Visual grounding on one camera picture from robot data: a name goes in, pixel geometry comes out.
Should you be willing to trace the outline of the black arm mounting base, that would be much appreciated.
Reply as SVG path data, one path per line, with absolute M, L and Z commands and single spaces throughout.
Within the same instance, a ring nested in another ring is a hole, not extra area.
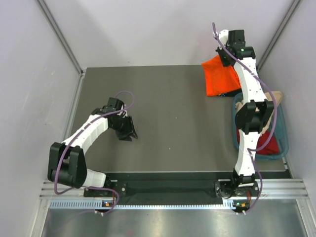
M 119 204 L 219 204 L 215 182 L 232 172 L 110 172 L 106 187 Z

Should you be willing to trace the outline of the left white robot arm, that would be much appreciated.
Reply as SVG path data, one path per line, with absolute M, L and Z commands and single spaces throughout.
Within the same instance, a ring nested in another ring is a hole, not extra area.
M 122 100 L 111 97 L 107 105 L 93 110 L 87 121 L 71 137 L 51 145 L 47 178 L 54 183 L 56 194 L 64 193 L 58 191 L 59 184 L 68 186 L 70 190 L 94 187 L 102 196 L 111 192 L 112 184 L 106 180 L 107 175 L 88 169 L 85 154 L 108 129 L 115 131 L 121 141 L 138 138 L 128 109 Z

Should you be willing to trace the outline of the orange t shirt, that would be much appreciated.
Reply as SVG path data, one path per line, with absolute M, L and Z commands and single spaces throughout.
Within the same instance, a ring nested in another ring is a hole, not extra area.
M 224 67 L 219 56 L 201 64 L 205 76 L 206 96 L 234 97 L 241 92 L 237 73 L 232 66 Z

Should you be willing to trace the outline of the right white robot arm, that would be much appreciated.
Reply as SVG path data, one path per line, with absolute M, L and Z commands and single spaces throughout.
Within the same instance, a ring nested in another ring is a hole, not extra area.
M 256 55 L 253 47 L 246 46 L 244 30 L 214 31 L 213 35 L 219 44 L 216 51 L 222 65 L 233 67 L 243 96 L 242 106 L 235 115 L 235 125 L 239 130 L 239 150 L 230 183 L 231 191 L 240 196 L 254 186 L 255 150 L 276 103 L 274 100 L 269 101 L 262 90 L 256 70 Z

